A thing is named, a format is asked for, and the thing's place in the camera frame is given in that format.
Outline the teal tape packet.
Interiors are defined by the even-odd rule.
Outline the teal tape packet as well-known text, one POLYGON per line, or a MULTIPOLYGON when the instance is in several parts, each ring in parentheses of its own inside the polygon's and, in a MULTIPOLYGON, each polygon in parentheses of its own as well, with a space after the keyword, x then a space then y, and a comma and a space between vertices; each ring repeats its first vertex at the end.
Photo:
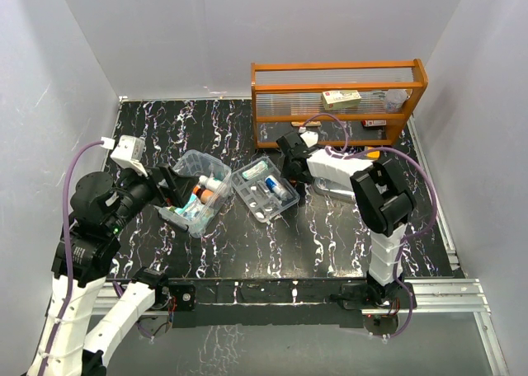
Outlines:
POLYGON ((182 208, 175 208, 174 213, 191 223, 208 223, 214 216, 214 210, 207 207, 199 199, 192 198, 182 208))

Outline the white blue cylinder bottle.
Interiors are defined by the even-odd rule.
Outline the white blue cylinder bottle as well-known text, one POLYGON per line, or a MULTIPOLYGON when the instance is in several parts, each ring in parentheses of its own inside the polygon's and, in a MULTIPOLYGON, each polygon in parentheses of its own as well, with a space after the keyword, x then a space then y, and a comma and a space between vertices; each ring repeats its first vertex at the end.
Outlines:
POLYGON ((269 175, 265 179, 266 186, 279 198, 285 200, 289 196, 288 190, 273 176, 269 175))

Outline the brown medicine bottle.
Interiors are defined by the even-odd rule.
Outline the brown medicine bottle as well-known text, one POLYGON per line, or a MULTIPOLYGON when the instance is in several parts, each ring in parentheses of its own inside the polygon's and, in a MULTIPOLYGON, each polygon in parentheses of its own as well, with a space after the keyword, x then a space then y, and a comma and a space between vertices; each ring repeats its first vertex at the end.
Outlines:
POLYGON ((200 187, 200 186, 196 186, 193 189, 193 194, 197 197, 197 199, 202 204, 206 204, 211 199, 213 199, 214 196, 215 196, 215 193, 212 190, 208 190, 208 189, 200 187))

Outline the clear plastic medicine kit box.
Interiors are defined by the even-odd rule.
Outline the clear plastic medicine kit box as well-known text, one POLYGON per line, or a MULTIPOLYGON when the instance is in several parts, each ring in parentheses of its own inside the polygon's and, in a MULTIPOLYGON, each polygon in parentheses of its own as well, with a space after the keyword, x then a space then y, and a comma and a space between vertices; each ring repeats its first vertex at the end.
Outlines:
POLYGON ((225 201, 233 194, 232 170, 218 158, 196 150, 187 151, 177 162, 175 170, 198 181, 182 208, 158 208, 158 216, 192 237, 202 237, 225 201))

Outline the clear kit lid black handle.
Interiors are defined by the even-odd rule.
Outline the clear kit lid black handle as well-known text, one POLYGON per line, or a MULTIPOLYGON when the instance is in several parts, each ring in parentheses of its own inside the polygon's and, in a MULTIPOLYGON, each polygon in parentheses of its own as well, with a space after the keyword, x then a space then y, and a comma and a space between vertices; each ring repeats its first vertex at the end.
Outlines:
POLYGON ((347 203, 354 203, 356 200, 352 189, 327 179, 316 178, 314 180, 313 187, 315 192, 319 195, 325 195, 335 200, 340 200, 347 203))

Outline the white green sachet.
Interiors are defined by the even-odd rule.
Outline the white green sachet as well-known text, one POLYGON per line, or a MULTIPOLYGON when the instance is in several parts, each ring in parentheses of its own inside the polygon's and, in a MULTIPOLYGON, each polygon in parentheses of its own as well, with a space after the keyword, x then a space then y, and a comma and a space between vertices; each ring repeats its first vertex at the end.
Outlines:
POLYGON ((255 178, 256 176, 259 176, 260 174, 262 174, 267 169, 268 169, 268 163, 267 163, 267 161, 265 159, 262 159, 262 160, 256 162, 254 165, 252 165, 250 168, 248 168, 244 172, 242 172, 242 177, 246 181, 249 181, 249 180, 255 178))

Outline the clear plastic tray insert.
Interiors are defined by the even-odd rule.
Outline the clear plastic tray insert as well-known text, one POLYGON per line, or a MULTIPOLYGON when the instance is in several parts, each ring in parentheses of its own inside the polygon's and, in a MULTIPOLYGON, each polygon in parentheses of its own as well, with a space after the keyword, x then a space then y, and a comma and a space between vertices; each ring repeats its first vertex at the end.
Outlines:
POLYGON ((298 204, 300 199, 296 189, 281 176, 279 168, 267 156, 260 157, 246 166, 239 168, 232 174, 231 182, 233 188, 243 203, 248 207, 251 214, 261 223, 270 222, 277 215, 298 204), (268 169, 259 176, 246 181, 242 177, 242 172, 262 159, 267 161, 268 169), (289 196, 287 199, 283 200, 279 198, 268 189, 265 179, 269 175, 273 175, 288 190, 289 196))

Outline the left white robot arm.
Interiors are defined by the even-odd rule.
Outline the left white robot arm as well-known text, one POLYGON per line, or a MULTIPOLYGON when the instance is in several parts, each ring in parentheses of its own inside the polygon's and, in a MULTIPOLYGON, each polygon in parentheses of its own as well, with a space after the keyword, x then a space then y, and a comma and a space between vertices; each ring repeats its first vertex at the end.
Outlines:
POLYGON ((198 179, 168 165, 81 178, 66 205, 63 234, 52 264, 52 294, 29 375, 104 375, 116 348, 143 313, 165 307, 171 290, 163 272, 142 267, 99 323, 90 328, 96 299, 120 249, 118 236, 148 205, 182 207, 198 179))

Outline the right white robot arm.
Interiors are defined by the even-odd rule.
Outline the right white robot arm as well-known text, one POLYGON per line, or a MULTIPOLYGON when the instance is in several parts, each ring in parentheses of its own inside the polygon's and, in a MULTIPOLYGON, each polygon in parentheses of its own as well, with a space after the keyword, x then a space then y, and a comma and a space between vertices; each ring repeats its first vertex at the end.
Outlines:
POLYGON ((335 153, 318 143, 308 143, 298 132, 285 134, 276 143, 284 156, 281 173, 285 179, 305 184, 324 179, 353 193, 371 240, 363 302, 384 308, 404 292, 412 305, 413 293, 404 283, 401 256, 416 200, 398 164, 391 158, 371 161, 335 153))

